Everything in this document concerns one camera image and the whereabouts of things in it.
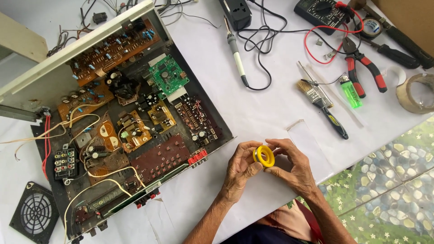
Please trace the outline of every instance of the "yellow ring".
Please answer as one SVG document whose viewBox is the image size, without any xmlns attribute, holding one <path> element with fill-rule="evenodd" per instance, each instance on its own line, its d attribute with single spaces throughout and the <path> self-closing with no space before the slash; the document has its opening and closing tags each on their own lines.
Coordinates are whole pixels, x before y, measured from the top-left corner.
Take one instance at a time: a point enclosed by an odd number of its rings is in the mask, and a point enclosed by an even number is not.
<svg viewBox="0 0 434 244">
<path fill-rule="evenodd" d="M 273 151 L 267 146 L 259 146 L 253 151 L 253 160 L 260 162 L 265 168 L 271 167 L 274 165 Z"/>
</svg>

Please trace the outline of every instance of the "person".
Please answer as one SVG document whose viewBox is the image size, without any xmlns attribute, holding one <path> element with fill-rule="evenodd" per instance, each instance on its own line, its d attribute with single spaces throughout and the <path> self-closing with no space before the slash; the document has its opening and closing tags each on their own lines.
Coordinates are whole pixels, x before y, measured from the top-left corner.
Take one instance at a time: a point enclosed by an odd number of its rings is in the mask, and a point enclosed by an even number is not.
<svg viewBox="0 0 434 244">
<path fill-rule="evenodd" d="M 315 216 L 326 244 L 356 244 L 337 216 L 333 213 L 322 192 L 317 188 L 310 170 L 309 159 L 289 139 L 266 139 L 274 155 L 286 155 L 293 164 L 291 172 L 273 166 L 264 169 L 281 178 L 296 194 L 303 197 Z M 254 162 L 253 150 L 261 142 L 240 143 L 230 158 L 227 174 L 220 192 L 208 211 L 184 240 L 183 244 L 211 244 L 214 236 L 232 205 L 243 194 L 246 182 L 256 175 L 262 165 Z M 297 204 L 280 207 L 273 213 L 246 227 L 223 244 L 310 244 L 318 243 Z"/>
</svg>

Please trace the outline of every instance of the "table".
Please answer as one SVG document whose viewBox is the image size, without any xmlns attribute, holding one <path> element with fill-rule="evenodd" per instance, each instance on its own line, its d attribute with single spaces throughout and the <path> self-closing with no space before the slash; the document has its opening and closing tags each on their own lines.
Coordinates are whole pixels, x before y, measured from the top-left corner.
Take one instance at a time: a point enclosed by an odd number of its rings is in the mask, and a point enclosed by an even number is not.
<svg viewBox="0 0 434 244">
<path fill-rule="evenodd" d="M 65 26 L 64 28 L 72 28 L 71 23 L 78 25 L 80 22 L 78 11 L 71 11 L 71 9 L 79 9 L 81 2 L 66 0 L 46 0 L 43 3 L 26 1 L 25 4 L 24 2 L 24 0 L 3 1 L 0 3 L 0 8 L 4 14 L 45 37 L 49 49 L 57 42 L 59 23 Z M 296 1 L 265 1 L 265 7 L 288 19 L 287 30 L 310 29 L 312 26 L 293 12 L 295 4 Z M 260 27 L 263 23 L 259 8 L 251 3 L 248 5 L 253 13 L 251 27 Z M 379 12 L 372 3 L 370 6 Z M 102 11 L 107 12 L 109 18 L 110 14 L 112 17 L 114 15 L 103 2 L 97 1 L 92 12 Z M 357 63 L 359 80 L 367 94 L 363 99 L 364 105 L 357 111 L 368 126 L 361 127 L 355 123 L 344 108 L 334 101 L 335 107 L 331 111 L 349 134 L 349 140 L 342 140 L 323 119 L 323 115 L 319 114 L 318 110 L 295 87 L 295 83 L 304 76 L 303 71 L 296 65 L 298 60 L 304 64 L 311 62 L 315 69 L 330 82 L 347 70 L 342 55 L 339 55 L 330 65 L 316 64 L 308 58 L 303 48 L 304 33 L 282 33 L 275 38 L 273 51 L 261 56 L 263 64 L 273 76 L 273 83 L 265 91 L 253 92 L 246 90 L 240 81 L 232 53 L 226 43 L 223 11 L 219 2 L 201 0 L 199 3 L 185 4 L 184 11 L 190 15 L 206 17 L 217 26 L 221 25 L 219 29 L 215 29 L 205 21 L 182 17 L 178 22 L 168 26 L 168 30 L 237 138 L 212 154 L 206 163 L 194 170 L 187 170 L 161 186 L 159 197 L 150 201 L 144 208 L 135 210 L 135 206 L 128 206 L 108 221 L 108 231 L 92 238 L 86 235 L 82 243 L 104 243 L 109 240 L 119 243 L 182 242 L 219 191 L 227 160 L 233 154 L 236 145 L 247 140 L 263 142 L 265 138 L 286 138 L 288 137 L 287 126 L 298 119 L 305 120 L 331 163 L 333 171 L 338 173 L 430 116 L 411 114 L 398 104 L 395 95 L 396 76 L 388 74 L 385 77 L 388 91 L 381 94 L 368 70 Z M 172 16 L 164 21 L 169 23 L 175 18 L 176 16 Z M 282 25 L 281 20 L 270 15 L 266 14 L 266 18 L 267 23 L 274 28 Z M 342 36 L 341 33 L 332 36 L 320 33 L 334 46 L 338 45 Z M 307 43 L 311 52 L 316 57 L 322 58 L 321 56 L 330 50 L 325 45 L 315 45 L 317 39 L 314 35 L 309 36 Z M 401 49 L 385 35 L 379 36 L 376 42 Z M 243 42 L 238 39 L 240 55 L 250 85 L 255 88 L 266 85 L 268 77 L 258 65 L 257 52 L 245 52 L 242 45 Z M 395 65 L 365 43 L 362 43 L 360 49 L 381 71 Z M 422 71 L 421 68 L 406 70 L 406 74 L 410 77 Z M 336 91 L 340 89 L 338 85 L 331 85 L 330 88 Z M 0 129 L 1 141 L 31 136 L 30 123 L 7 118 L 0 119 L 4 125 Z M 7 225 L 25 183 L 33 180 L 49 188 L 48 182 L 40 172 L 40 160 L 34 142 L 21 148 L 20 162 L 15 162 L 13 157 L 16 144 L 0 145 L 0 148 L 2 149 L 0 155 L 4 158 L 0 183 L 7 185 L 0 192 L 2 196 L 7 196 L 7 198 L 2 197 L 0 201 L 0 243 L 2 240 L 5 240 L 5 243 L 13 241 L 31 243 Z M 296 195 L 279 179 L 263 172 L 259 173 L 249 180 L 240 202 L 235 204 L 225 217 L 214 243 L 221 242 L 295 197 Z M 62 241 L 63 226 L 59 221 L 51 242 Z"/>
</svg>

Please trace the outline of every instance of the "brush bristles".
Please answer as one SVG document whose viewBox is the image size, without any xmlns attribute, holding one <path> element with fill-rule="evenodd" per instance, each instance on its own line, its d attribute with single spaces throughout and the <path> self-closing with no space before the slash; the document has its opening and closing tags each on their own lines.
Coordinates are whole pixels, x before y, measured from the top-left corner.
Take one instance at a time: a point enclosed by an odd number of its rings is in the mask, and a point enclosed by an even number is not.
<svg viewBox="0 0 434 244">
<path fill-rule="evenodd" d="M 307 91 L 309 91 L 310 89 L 312 89 L 312 85 L 310 85 L 309 83 L 306 83 L 302 80 L 299 80 L 297 82 L 297 87 L 300 89 L 300 91 L 302 91 L 303 93 L 306 93 Z"/>
</svg>

